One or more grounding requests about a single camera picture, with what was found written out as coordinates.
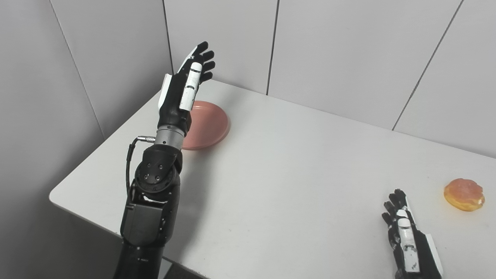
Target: cable connector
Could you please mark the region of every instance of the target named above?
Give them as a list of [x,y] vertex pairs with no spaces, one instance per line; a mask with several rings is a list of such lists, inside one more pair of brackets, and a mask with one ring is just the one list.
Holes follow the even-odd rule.
[[137,139],[139,141],[146,141],[149,143],[154,143],[155,142],[155,137],[152,136],[138,136]]

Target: robotic forearm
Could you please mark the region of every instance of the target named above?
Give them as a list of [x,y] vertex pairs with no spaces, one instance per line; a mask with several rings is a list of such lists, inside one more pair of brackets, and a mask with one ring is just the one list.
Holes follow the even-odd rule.
[[[137,137],[129,146],[126,166],[127,201],[121,223],[123,249],[114,279],[156,279],[162,252],[172,236],[179,205],[183,167],[181,148],[191,127],[190,111],[198,86],[212,78],[213,51],[199,44],[175,75],[166,74],[159,99],[156,137]],[[129,184],[129,162],[137,141],[153,143],[143,152]]]

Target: prosthetic hand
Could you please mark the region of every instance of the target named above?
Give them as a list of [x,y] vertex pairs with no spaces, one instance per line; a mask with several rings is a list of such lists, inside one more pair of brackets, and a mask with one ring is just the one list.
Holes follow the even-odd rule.
[[[186,57],[175,75],[166,74],[159,99],[155,137],[139,136],[129,145],[127,201],[121,223],[123,248],[114,279],[156,279],[164,246],[172,236],[179,204],[181,148],[191,127],[190,111],[199,85],[212,78],[213,51],[203,42]],[[132,183],[129,163],[137,141],[153,143],[143,152]]]
[[382,218],[398,266],[395,279],[441,279],[443,270],[430,234],[417,229],[406,195],[400,189],[384,203]]

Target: white table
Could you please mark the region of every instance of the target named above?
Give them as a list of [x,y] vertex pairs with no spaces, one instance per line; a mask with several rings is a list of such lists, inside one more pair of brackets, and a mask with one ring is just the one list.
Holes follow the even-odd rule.
[[[50,200],[119,234],[127,147],[137,135],[155,135],[157,99]],[[222,107],[231,130],[211,150],[184,151],[178,217],[164,252],[171,261],[211,279],[392,278],[380,215],[401,188],[419,228],[434,237],[444,278],[494,278],[496,159],[216,81],[197,99]],[[146,147],[138,143],[131,170]],[[482,209],[462,212],[444,200],[444,186],[459,177],[484,187]]]

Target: silver cylindrical joint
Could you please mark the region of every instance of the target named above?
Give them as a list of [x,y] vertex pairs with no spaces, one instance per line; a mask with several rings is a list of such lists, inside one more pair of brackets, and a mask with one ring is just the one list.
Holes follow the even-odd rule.
[[185,138],[181,129],[173,125],[163,125],[157,130],[155,144],[165,144],[181,150]]

